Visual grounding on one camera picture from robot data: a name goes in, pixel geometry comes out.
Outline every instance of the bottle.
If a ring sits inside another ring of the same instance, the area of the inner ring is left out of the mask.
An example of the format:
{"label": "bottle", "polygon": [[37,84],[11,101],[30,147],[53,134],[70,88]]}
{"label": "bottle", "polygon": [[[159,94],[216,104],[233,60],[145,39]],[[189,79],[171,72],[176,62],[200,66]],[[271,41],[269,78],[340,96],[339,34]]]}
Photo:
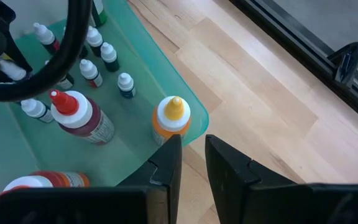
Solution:
{"label": "bottle", "polygon": [[55,54],[59,50],[59,40],[56,39],[52,31],[50,31],[44,25],[39,24],[38,22],[34,23],[34,30],[39,42],[41,42],[41,44],[51,55]]}
{"label": "bottle", "polygon": [[12,190],[26,189],[31,187],[89,187],[87,176],[76,172],[37,171],[31,175],[19,177],[10,182],[2,194]]}
{"label": "bottle", "polygon": [[90,24],[93,27],[103,25],[107,20],[102,0],[93,0]]}
{"label": "bottle", "polygon": [[121,73],[118,76],[117,85],[119,92],[125,98],[132,98],[136,94],[134,79],[128,73]]}
{"label": "bottle", "polygon": [[[63,28],[63,36],[65,35],[66,27]],[[88,55],[88,50],[85,46],[82,46],[80,55],[78,56],[80,59],[84,59]]]}
{"label": "bottle", "polygon": [[100,48],[101,56],[104,61],[104,65],[109,72],[116,72],[119,70],[117,52],[111,44],[105,42]]}
{"label": "bottle", "polygon": [[106,144],[114,135],[114,125],[91,99],[77,91],[52,90],[52,116],[66,132],[97,145]]}
{"label": "bottle", "polygon": [[31,77],[31,73],[20,68],[11,60],[5,60],[0,58],[0,70],[3,71],[14,82],[21,82],[28,80]]}
{"label": "bottle", "polygon": [[179,96],[168,96],[158,104],[153,112],[154,141],[161,146],[174,134],[180,134],[183,138],[190,123],[189,104]]}
{"label": "bottle", "polygon": [[22,110],[32,118],[38,119],[44,123],[51,123],[53,121],[50,108],[39,100],[22,100],[21,106]]}
{"label": "bottle", "polygon": [[81,74],[88,82],[88,85],[93,88],[97,88],[102,85],[103,78],[96,66],[90,60],[82,59],[80,62],[80,70]]}
{"label": "bottle", "polygon": [[88,33],[86,34],[86,41],[91,47],[93,54],[97,57],[100,57],[100,47],[103,44],[103,38],[96,28],[89,26]]}
{"label": "bottle", "polygon": [[68,90],[74,86],[74,78],[69,73],[67,73],[62,78],[62,80],[60,80],[60,82],[57,83],[57,85],[60,86],[60,88],[62,88],[64,90]]}

